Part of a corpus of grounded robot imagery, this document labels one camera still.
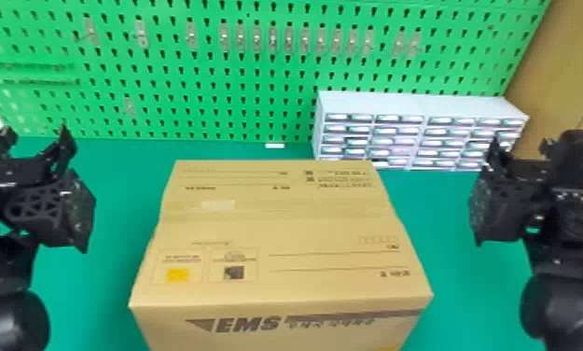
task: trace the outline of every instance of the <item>green tabletop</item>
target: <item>green tabletop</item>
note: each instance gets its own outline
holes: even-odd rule
[[[22,139],[15,155],[33,154],[48,142]],[[33,290],[50,313],[49,351],[147,350],[127,304],[175,160],[312,156],[307,144],[285,149],[233,142],[78,144],[73,167],[98,198],[96,221],[88,255],[42,248],[36,259]],[[435,291],[405,350],[543,350],[519,321],[520,294],[529,276],[523,247],[474,245],[466,199],[476,175],[388,171],[381,176]]]

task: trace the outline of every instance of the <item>yellow sticker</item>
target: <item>yellow sticker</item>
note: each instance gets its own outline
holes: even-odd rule
[[[188,277],[188,268],[170,268],[167,270],[168,282],[187,282]]]

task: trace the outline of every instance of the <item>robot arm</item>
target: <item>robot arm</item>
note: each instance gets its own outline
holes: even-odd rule
[[[49,319],[28,291],[39,245],[75,246],[86,253],[95,198],[69,161],[76,144],[62,127],[60,138],[32,158],[11,158],[17,135],[0,130],[0,351],[43,350]]]
[[[526,246],[526,332],[550,351],[583,351],[583,131],[544,140],[540,151],[545,161],[517,160],[492,143],[469,200],[470,224],[477,245]]]

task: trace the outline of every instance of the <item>green pegboard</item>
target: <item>green pegboard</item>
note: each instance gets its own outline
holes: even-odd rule
[[[502,94],[548,2],[0,0],[0,116],[28,135],[306,142],[319,90]]]

